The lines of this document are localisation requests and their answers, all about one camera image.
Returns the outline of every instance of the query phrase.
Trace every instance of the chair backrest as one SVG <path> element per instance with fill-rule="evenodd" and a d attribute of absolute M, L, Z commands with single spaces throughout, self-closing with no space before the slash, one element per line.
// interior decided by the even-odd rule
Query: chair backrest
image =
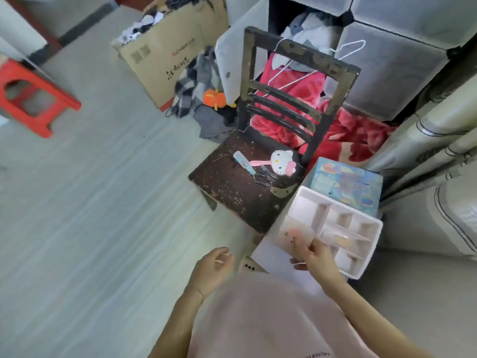
<path fill-rule="evenodd" d="M 286 56 L 287 58 L 295 60 L 314 70 L 318 70 L 319 72 L 335 79 L 338 82 L 338 86 L 325 112 L 320 114 L 314 108 L 282 90 L 255 81 L 255 57 L 258 47 Z M 242 105 L 239 108 L 238 116 L 239 129 L 244 130 L 248 126 L 253 114 L 261 115 L 265 119 L 287 128 L 290 132 L 295 133 L 308 143 L 308 148 L 300 161 L 301 165 L 305 167 L 330 129 L 339 108 L 343 105 L 343 102 L 346 96 L 348 96 L 348 93 L 355 83 L 360 71 L 361 69 L 357 66 L 346 64 L 311 47 L 307 47 L 289 39 L 283 39 L 279 35 L 271 34 L 249 26 L 245 29 L 244 37 L 242 80 L 240 86 Z M 311 120 L 307 119 L 300 113 L 297 113 L 280 103 L 264 96 L 256 95 L 254 93 L 255 90 L 259 90 L 288 103 L 297 110 L 308 114 L 313 120 L 318 122 L 318 124 L 314 124 Z M 278 112 L 279 115 L 259 108 L 256 104 L 264 105 L 265 107 Z M 300 124 L 312 134 L 305 132 L 295 123 L 291 123 L 284 117 L 288 117 Z"/>

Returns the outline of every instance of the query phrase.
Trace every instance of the dark wooden chair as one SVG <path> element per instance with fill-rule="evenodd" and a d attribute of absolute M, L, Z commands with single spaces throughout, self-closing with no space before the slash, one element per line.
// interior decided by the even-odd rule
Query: dark wooden chair
<path fill-rule="evenodd" d="M 320 114 L 306 103 L 281 90 L 255 81 L 253 76 L 257 47 L 284 55 L 337 80 L 338 87 L 325 113 Z M 199 187 L 213 210 L 219 202 L 257 232 L 265 234 L 304 179 L 307 164 L 328 132 L 359 72 L 358 67 L 348 65 L 310 47 L 291 40 L 282 40 L 278 35 L 257 28 L 247 27 L 240 88 L 242 101 L 238 106 L 238 129 L 234 130 L 227 140 L 189 175 L 189 180 Z M 255 90 L 287 102 L 308 114 L 318 124 L 277 102 L 254 94 Z M 261 109 L 256 104 L 269 107 L 280 115 Z M 308 143 L 303 156 L 292 150 L 293 161 L 297 165 L 296 172 L 291 177 L 273 178 L 268 174 L 270 170 L 258 167 L 255 167 L 255 171 L 259 176 L 252 176 L 232 157 L 236 151 L 240 151 L 249 161 L 270 160 L 271 154 L 276 150 L 291 150 L 250 127 L 249 122 L 253 114 L 261 115 L 287 128 Z M 303 126 L 311 134 L 290 120 Z"/>

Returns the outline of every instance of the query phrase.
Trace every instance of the hand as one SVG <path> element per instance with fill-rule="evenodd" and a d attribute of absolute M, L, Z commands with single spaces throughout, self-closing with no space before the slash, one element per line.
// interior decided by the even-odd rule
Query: hand
<path fill-rule="evenodd" d="M 334 257 L 328 245 L 314 239 L 312 245 L 308 248 L 303 239 L 295 237 L 293 238 L 293 248 L 302 260 L 290 259 L 290 263 L 295 265 L 295 270 L 308 270 L 325 292 L 337 285 L 346 283 L 334 262 Z"/>
<path fill-rule="evenodd" d="M 233 271 L 235 256 L 228 247 L 213 249 L 201 258 L 190 276 L 188 286 L 199 289 L 207 298 Z"/>

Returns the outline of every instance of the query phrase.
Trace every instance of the chair seat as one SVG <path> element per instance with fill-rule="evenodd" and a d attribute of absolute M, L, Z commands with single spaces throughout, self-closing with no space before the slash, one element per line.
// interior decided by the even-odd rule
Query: chair seat
<path fill-rule="evenodd" d="M 265 234 L 300 185 L 305 168 L 299 164 L 298 153 L 292 150 L 293 161 L 297 163 L 296 172 L 291 177 L 278 176 L 270 188 L 255 183 L 254 176 L 232 156 L 241 151 L 249 161 L 270 160 L 276 150 L 292 149 L 250 126 L 244 132 L 236 129 L 189 175 L 189 180 L 257 232 Z M 256 179 L 269 183 L 265 178 Z"/>

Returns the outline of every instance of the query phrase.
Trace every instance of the plastic stool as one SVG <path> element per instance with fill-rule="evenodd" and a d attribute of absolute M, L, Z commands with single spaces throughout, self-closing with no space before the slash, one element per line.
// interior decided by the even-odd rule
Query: plastic stool
<path fill-rule="evenodd" d="M 14 81 L 25 80 L 31 85 L 22 90 L 19 96 L 12 100 L 7 98 L 5 87 Z M 50 123 L 61 114 L 66 108 L 80 110 L 81 103 L 75 98 L 65 93 L 55 85 L 45 81 L 38 75 L 28 70 L 15 60 L 8 59 L 0 66 L 0 107 L 10 113 L 20 123 L 26 125 L 31 131 L 43 138 L 50 138 L 53 132 L 50 130 Z M 42 89 L 53 97 L 50 107 L 41 112 L 38 116 L 28 115 L 21 107 L 21 104 L 30 98 L 37 90 Z"/>

